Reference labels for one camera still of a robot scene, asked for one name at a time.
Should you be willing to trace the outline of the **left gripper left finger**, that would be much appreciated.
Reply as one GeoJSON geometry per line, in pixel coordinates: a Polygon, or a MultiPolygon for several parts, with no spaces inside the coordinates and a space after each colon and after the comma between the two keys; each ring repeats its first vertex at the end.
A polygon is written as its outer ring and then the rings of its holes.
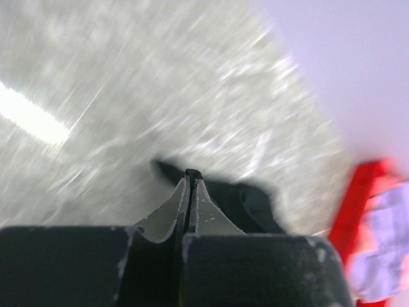
{"type": "Polygon", "coordinates": [[[184,224],[189,204],[189,180],[181,179],[172,195],[151,214],[135,224],[144,238],[153,243],[163,243],[176,230],[178,221],[184,224]]]}

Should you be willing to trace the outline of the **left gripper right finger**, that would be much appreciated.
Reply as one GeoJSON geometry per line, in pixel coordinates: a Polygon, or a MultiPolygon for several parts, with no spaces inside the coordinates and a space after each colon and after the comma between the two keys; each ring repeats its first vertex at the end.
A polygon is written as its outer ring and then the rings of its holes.
{"type": "Polygon", "coordinates": [[[196,235],[245,235],[214,204],[201,179],[195,181],[188,232],[196,235]]]}

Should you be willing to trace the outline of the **black t shirt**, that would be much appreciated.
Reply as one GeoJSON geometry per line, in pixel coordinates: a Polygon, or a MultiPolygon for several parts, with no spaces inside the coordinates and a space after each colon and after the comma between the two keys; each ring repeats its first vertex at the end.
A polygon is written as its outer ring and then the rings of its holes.
{"type": "Polygon", "coordinates": [[[260,187],[219,179],[205,179],[204,184],[213,203],[245,233],[286,233],[274,218],[269,194],[260,187]]]}

